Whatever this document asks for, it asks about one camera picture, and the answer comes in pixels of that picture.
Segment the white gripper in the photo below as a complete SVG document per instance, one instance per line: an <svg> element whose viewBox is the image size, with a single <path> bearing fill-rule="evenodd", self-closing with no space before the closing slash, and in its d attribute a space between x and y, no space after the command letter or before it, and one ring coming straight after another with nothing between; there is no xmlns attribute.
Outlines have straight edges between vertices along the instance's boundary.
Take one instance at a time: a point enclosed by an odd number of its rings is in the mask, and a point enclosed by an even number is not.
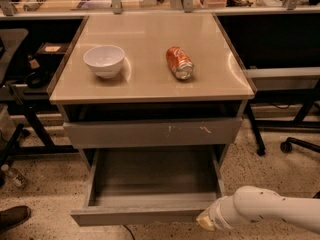
<svg viewBox="0 0 320 240"><path fill-rule="evenodd" d="M196 218L197 223L205 230L233 229L237 222L237 210L232 196L217 199L210 209L201 212Z"/></svg>

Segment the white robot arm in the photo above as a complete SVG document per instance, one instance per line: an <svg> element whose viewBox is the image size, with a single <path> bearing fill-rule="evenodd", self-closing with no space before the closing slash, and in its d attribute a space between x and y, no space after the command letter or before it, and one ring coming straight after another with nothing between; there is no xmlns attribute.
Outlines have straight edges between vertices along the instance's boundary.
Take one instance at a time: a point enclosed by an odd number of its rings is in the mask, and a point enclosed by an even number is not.
<svg viewBox="0 0 320 240"><path fill-rule="evenodd" d="M320 200L286 197L272 190L244 186L231 196L217 199L197 217L198 224L208 231L263 220L278 220L319 234Z"/></svg>

